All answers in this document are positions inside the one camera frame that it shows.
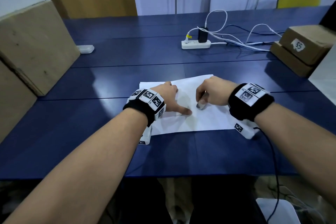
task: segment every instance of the paper sheet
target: paper sheet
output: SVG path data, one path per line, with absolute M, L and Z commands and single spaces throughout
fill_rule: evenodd
M 175 132 L 234 129 L 236 119 L 233 118 L 224 106 L 207 104 L 203 110 L 196 107 L 196 89 L 212 74 L 172 81 L 178 88 L 177 103 L 191 109 L 192 115 L 181 115 L 177 112 L 165 112 L 159 120 L 153 123 L 152 135 L 161 135 Z M 163 82 L 141 82 L 141 89 L 162 84 Z

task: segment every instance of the black wristband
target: black wristband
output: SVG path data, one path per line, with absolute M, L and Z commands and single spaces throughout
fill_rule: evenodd
M 242 83 L 232 91 L 229 97 L 230 114 L 237 120 L 248 119 L 250 121 L 254 121 L 255 116 L 257 116 L 274 102 L 274 97 L 269 94 L 265 94 L 260 97 L 252 106 L 249 106 L 247 103 L 235 96 L 235 94 L 245 85 L 246 83 Z
M 124 105 L 123 110 L 129 107 L 138 110 L 147 116 L 147 127 L 149 127 L 154 122 L 155 112 L 147 103 L 142 102 L 140 99 L 134 99 L 130 100 L 126 105 Z

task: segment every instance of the forearm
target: forearm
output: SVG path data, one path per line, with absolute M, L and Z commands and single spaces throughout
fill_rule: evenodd
M 97 223 L 147 122 L 125 109 L 59 163 L 6 223 Z
M 297 171 L 336 207 L 336 136 L 275 103 L 257 115 L 255 122 Z

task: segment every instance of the blue table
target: blue table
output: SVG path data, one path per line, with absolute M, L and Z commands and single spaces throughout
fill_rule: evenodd
M 284 31 L 288 26 L 317 24 L 327 9 L 234 11 L 228 12 L 227 23 L 248 29 L 267 23 L 275 31 Z M 336 133 L 332 123 L 336 107 L 273 54 L 220 45 L 182 50 L 181 40 L 191 28 L 203 25 L 206 15 L 65 20 L 76 44 L 93 44 L 95 52 L 81 55 L 0 144 L 0 179 L 45 177 L 122 110 L 140 81 L 215 74 L 238 83 L 255 82 L 270 90 L 278 103 Z M 219 29 L 223 20 L 223 13 L 213 13 L 208 27 Z M 240 39 L 248 35 L 235 27 L 228 27 L 225 32 Z M 259 27 L 256 32 L 268 31 Z M 274 40 L 278 37 L 251 37 L 251 41 Z M 257 137 L 246 140 L 235 130 L 153 136 L 148 146 L 137 147 L 125 175 L 274 174 L 270 146 L 263 136 Z M 296 174 L 287 159 L 275 150 L 280 174 Z

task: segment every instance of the wristband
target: wristband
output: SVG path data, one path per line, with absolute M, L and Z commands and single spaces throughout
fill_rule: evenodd
M 149 127 L 155 120 L 160 118 L 160 116 L 166 110 L 166 104 L 161 95 L 154 90 L 136 90 L 124 105 L 123 110 L 126 108 L 133 108 L 147 116 Z
M 255 116 L 265 110 L 274 97 L 255 83 L 243 83 L 237 86 L 229 97 L 230 114 L 237 120 L 254 121 Z

